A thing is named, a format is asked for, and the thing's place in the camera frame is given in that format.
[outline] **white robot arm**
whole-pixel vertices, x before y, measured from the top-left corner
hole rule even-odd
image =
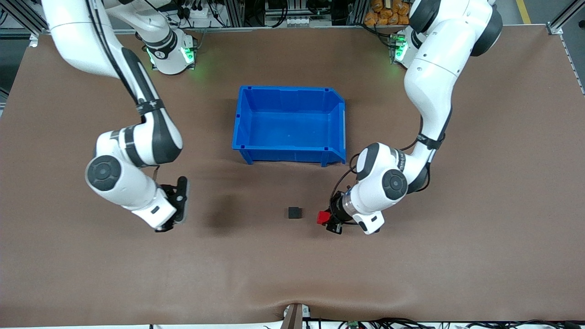
[[[469,57],[485,53],[502,30],[501,16],[488,0],[416,0],[410,21],[418,43],[409,50],[415,54],[404,87],[421,113],[421,131],[410,155],[382,143],[360,153],[355,186],[336,193],[319,214],[318,223],[335,233],[352,219],[366,234],[377,232],[384,224],[382,210],[421,189],[445,137],[455,81]]]
[[[98,195],[130,210],[156,231],[168,231],[183,220],[187,179],[180,177],[176,187],[159,186],[139,168],[174,161],[183,141],[146,70],[117,40],[100,0],[43,0],[43,9],[65,61],[88,73],[119,78],[141,118],[137,125],[99,136],[86,169],[86,182]],[[162,30],[148,33],[163,35],[166,32]],[[167,61],[185,62],[182,56],[177,58],[169,56]]]

